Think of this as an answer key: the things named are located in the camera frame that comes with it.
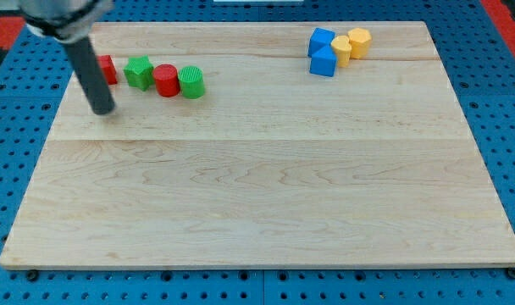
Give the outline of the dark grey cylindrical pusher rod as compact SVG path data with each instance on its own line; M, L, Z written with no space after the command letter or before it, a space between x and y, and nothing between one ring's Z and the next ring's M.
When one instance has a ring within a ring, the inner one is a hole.
M115 102L108 83L97 62L97 55L88 36L63 45L67 58L85 93L91 111L107 115L114 111Z

